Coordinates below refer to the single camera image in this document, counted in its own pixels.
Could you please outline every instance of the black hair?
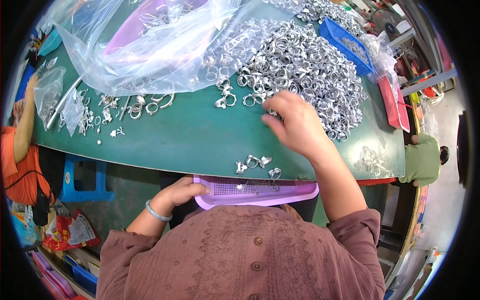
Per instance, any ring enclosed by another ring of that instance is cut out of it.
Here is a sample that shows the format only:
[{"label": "black hair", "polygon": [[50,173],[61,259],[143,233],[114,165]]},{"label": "black hair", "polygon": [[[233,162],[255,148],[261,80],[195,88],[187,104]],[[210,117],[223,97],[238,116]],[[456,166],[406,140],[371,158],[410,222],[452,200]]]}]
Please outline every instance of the black hair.
[{"label": "black hair", "polygon": [[440,147],[440,160],[442,161],[442,165],[444,165],[447,161],[448,158],[450,157],[450,152],[448,151],[447,146],[441,146]]}]

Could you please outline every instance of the green shirt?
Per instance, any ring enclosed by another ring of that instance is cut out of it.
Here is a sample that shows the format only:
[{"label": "green shirt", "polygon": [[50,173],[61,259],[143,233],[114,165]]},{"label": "green shirt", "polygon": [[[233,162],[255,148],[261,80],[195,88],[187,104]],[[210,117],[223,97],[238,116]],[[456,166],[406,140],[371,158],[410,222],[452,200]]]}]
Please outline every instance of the green shirt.
[{"label": "green shirt", "polygon": [[420,133],[416,145],[405,146],[405,176],[400,182],[419,181],[419,187],[433,183],[440,174],[440,146],[433,136]]}]

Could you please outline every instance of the red plastic bag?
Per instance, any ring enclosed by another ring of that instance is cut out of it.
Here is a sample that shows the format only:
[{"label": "red plastic bag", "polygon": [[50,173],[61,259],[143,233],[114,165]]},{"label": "red plastic bag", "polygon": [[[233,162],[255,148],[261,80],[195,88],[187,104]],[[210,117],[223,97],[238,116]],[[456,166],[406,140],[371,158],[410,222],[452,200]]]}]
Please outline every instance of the red plastic bag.
[{"label": "red plastic bag", "polygon": [[100,238],[78,208],[73,217],[57,216],[48,227],[47,237],[43,240],[44,246],[56,251],[99,244]]}]

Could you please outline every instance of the orange shirt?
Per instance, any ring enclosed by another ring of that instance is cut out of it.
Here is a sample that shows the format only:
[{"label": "orange shirt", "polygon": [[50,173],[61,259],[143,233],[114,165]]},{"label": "orange shirt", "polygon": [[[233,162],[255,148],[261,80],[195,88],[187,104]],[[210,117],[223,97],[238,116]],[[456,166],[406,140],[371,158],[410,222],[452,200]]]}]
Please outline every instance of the orange shirt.
[{"label": "orange shirt", "polygon": [[[30,170],[36,170],[42,173],[38,162],[38,146],[30,145],[27,155],[15,164],[13,157],[13,136],[16,128],[3,127],[1,134],[1,170],[3,175],[3,184],[5,188],[16,182],[21,176]],[[43,176],[37,173],[29,173],[17,184],[6,190],[7,196],[15,202],[25,205],[36,204],[36,181],[40,185],[43,193],[48,195],[50,186]]]}]

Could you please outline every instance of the green table surface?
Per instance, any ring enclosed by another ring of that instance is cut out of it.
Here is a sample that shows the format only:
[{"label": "green table surface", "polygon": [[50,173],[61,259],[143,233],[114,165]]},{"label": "green table surface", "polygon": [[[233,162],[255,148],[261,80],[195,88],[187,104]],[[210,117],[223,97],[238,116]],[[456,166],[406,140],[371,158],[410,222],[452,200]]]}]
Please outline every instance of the green table surface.
[{"label": "green table surface", "polygon": [[[67,69],[63,77],[65,93],[78,78],[78,73],[63,44],[46,59],[54,57],[58,57],[55,67]],[[44,131],[37,116],[33,142],[79,156],[142,168],[267,179],[268,171],[277,167],[282,170],[283,180],[315,179],[310,163],[284,147],[263,124],[261,116],[265,111],[262,106],[246,107],[242,104],[242,98],[252,90],[238,86],[236,74],[230,81],[232,93],[238,100],[233,107],[215,108],[214,102],[222,95],[216,86],[210,86],[194,93],[175,94],[173,104],[153,116],[143,111],[138,120],[133,120],[125,113],[122,121],[114,118],[108,125],[102,125],[100,134],[96,133],[95,127],[83,136],[77,133],[77,127],[73,137],[66,127],[60,133],[57,126]],[[369,94],[369,98],[361,104],[363,120],[351,130],[346,142],[334,143],[357,180],[402,177],[405,175],[402,131],[388,125],[378,85],[371,84],[366,78],[362,82]],[[88,86],[82,82],[77,89],[86,88]],[[86,97],[91,97],[89,108],[95,116],[102,116],[103,106],[98,106],[100,95],[90,88]],[[119,109],[126,99],[124,96],[119,100]],[[145,99],[150,102],[150,95]],[[134,102],[132,96],[129,104]],[[117,112],[111,109],[112,117]],[[120,126],[125,136],[111,137],[110,132]],[[101,140],[102,144],[97,145],[97,140]],[[236,174],[235,162],[245,161],[248,154],[258,158],[269,156],[272,161],[263,169],[249,168],[243,175]]]}]

